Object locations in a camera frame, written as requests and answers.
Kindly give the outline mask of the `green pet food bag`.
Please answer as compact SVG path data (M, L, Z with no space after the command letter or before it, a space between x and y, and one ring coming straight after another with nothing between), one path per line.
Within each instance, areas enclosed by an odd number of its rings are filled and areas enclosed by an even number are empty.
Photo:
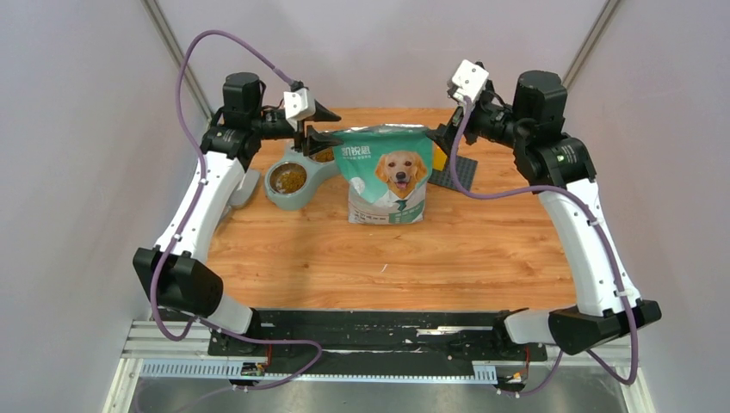
M424 219L434 144L427 127L360 126L331 132L334 160L349 184L348 221L407 225Z

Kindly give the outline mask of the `grey metal food scoop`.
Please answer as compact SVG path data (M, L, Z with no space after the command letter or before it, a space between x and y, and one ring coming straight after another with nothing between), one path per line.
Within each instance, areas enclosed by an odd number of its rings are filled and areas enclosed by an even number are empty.
M258 170L249 169L244 172L243 178L233 189L228 199L228 205L232 208L243 207L251 198L261 178Z

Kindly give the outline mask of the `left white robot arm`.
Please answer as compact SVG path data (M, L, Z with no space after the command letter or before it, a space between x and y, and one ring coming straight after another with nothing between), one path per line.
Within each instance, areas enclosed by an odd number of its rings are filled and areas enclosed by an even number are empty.
M155 245L133 256L154 311L179 311L231 333L231 345L243 355L256 354L264 334L252 324L255 310L227 296L223 280L206 265L215 229L257 185L260 175L250 165L264 140L292 139L295 151L310 156L337 145L312 124L341 119L300 81L289 85L281 107L264 105L265 90L254 73L226 77L223 104L194 146L198 161L181 205Z

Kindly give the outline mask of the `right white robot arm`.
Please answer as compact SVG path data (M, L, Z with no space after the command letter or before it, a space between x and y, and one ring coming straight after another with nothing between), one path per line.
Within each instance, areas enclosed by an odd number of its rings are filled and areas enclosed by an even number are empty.
M510 148L518 173L547 211L572 273L576 303L551 311L503 313L492 347L513 359L527 343L554 345L575 355L621 337L638 342L638 330L658 322L656 301L634 286L605 222L597 172L585 144L563 129L568 93L550 71L525 71L512 103L495 92L480 63L462 61L448 80L456 104L450 120L430 132L448 157L458 144L487 139Z

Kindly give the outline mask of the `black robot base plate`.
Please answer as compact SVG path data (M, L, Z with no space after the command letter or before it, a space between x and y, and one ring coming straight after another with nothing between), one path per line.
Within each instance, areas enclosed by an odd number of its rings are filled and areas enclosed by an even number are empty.
M260 324L251 337L277 340L278 345L214 333L204 340L202 353L250 360L269 357L270 366L286 360L297 369L316 354L311 342L323 348L319 360L327 354L432 354L450 360L510 362L522 368L525 361L547 359L545 348L536 344L504 344L505 335L493 328L496 312L261 309L258 313Z

